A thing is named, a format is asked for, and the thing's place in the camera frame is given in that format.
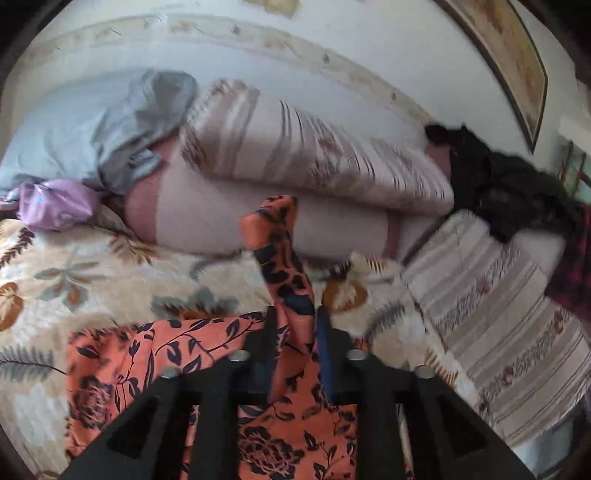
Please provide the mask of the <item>cream leaf-pattern blanket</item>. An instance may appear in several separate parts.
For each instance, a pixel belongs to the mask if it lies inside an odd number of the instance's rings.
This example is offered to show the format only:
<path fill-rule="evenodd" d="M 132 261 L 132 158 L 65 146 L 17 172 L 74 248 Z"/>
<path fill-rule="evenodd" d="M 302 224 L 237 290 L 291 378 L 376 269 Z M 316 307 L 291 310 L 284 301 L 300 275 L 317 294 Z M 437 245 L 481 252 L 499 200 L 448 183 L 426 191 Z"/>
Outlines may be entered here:
<path fill-rule="evenodd" d="M 211 366 L 262 326 L 252 312 L 273 304 L 248 251 L 181 254 L 113 231 L 117 223 L 35 234 L 1 221 L 1 452 L 14 448 L 19 479 L 58 479 L 163 368 L 179 355 L 180 369 Z M 431 367 L 477 410 L 478 388 L 419 313 L 396 261 L 353 253 L 303 263 L 335 328 L 370 340 L 391 366 Z M 239 479 L 355 478 L 355 409 L 332 406 L 318 374 L 314 358 L 272 406 L 238 410 Z"/>

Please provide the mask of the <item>framed wall picture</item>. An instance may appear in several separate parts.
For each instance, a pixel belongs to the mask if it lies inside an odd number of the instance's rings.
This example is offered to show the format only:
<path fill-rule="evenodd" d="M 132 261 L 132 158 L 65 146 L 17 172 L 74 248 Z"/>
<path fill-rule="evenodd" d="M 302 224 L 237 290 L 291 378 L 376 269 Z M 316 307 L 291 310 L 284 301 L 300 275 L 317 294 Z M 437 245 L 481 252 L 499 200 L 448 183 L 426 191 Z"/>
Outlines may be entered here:
<path fill-rule="evenodd" d="M 494 73 L 521 126 L 528 148 L 537 145 L 548 76 L 526 25 L 507 0 L 442 0 Z"/>

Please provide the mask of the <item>long striped bolster pillow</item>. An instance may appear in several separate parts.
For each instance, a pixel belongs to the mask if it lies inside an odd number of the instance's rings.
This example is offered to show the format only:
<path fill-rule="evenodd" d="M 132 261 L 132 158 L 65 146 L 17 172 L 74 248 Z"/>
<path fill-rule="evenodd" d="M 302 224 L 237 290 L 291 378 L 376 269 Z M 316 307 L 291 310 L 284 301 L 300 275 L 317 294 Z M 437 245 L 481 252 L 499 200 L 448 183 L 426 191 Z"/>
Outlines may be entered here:
<path fill-rule="evenodd" d="M 420 141 L 352 133 L 242 81 L 218 79 L 180 130 L 182 158 L 201 173 L 311 190 L 410 214 L 442 216 L 450 181 Z"/>

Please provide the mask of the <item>dark red plaid cloth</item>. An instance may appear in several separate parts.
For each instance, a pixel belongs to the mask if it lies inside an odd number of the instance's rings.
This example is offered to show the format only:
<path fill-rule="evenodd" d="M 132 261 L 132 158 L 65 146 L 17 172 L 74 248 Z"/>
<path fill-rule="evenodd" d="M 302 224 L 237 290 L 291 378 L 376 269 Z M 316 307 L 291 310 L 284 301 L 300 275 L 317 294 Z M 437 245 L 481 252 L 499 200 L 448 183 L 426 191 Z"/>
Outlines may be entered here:
<path fill-rule="evenodd" d="M 590 326 L 590 226 L 570 239 L 545 294 Z"/>

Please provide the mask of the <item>purple floral cloth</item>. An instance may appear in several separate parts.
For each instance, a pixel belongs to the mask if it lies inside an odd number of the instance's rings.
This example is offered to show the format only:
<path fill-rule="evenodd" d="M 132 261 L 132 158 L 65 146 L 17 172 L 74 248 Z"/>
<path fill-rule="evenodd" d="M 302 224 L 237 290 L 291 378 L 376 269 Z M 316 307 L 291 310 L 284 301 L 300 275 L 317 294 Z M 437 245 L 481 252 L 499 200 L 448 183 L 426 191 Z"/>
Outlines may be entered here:
<path fill-rule="evenodd" d="M 63 231 L 90 220 L 101 203 L 95 190 L 72 180 L 23 183 L 1 198 L 1 211 L 15 214 L 33 232 Z"/>

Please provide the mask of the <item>striped rectangular pillow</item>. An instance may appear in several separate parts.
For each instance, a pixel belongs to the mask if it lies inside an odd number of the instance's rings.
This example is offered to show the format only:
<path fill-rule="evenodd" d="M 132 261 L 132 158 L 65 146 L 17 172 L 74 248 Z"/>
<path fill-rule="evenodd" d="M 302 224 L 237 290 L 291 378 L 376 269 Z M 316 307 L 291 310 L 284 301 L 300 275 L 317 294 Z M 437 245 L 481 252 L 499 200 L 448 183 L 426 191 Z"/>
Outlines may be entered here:
<path fill-rule="evenodd" d="M 475 410 L 511 447 L 560 422 L 590 386 L 579 320 L 545 294 L 546 275 L 485 221 L 452 215 L 403 281 L 475 389 Z"/>

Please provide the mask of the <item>grey-blue crumpled cloth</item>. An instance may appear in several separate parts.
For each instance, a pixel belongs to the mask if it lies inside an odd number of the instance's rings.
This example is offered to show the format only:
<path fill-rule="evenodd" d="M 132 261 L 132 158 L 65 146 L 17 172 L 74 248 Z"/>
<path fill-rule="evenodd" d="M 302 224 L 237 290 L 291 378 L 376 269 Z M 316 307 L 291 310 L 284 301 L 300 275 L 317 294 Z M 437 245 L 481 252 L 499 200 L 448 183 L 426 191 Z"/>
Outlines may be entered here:
<path fill-rule="evenodd" d="M 127 70 L 62 85 L 25 116 L 1 160 L 1 190 L 68 179 L 126 194 L 160 158 L 151 145 L 171 134 L 197 94 L 181 71 Z"/>

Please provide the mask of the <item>white painted headboard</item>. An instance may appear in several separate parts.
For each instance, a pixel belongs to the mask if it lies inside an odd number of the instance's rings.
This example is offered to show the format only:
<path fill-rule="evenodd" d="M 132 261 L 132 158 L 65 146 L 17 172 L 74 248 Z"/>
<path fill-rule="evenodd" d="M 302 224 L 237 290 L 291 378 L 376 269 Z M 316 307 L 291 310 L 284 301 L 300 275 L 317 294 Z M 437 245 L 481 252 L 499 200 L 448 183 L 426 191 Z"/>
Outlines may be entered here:
<path fill-rule="evenodd" d="M 242 80 L 385 139 L 436 121 L 529 151 L 488 65 L 432 1 L 301 1 L 291 17 L 245 1 L 74 1 L 10 72 L 2 142 L 52 88 L 148 67 L 185 71 L 200 87 Z"/>

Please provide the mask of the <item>orange black floral garment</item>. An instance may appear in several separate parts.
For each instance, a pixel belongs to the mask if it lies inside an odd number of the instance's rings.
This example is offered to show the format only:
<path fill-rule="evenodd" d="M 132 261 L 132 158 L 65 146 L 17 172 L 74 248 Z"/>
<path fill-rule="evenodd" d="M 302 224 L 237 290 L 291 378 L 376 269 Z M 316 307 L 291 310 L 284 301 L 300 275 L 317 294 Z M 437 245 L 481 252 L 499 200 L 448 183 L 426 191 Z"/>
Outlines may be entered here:
<path fill-rule="evenodd" d="M 270 406 L 238 410 L 243 479 L 352 479 L 356 409 L 335 406 L 315 349 L 315 296 L 294 252 L 293 196 L 272 196 L 242 219 L 245 246 L 259 264 L 277 313 L 276 368 Z M 221 308 L 185 319 L 109 329 L 87 328 L 68 340 L 65 454 L 83 450 L 167 367 L 195 373 L 235 352 L 266 314 L 226 316 Z"/>

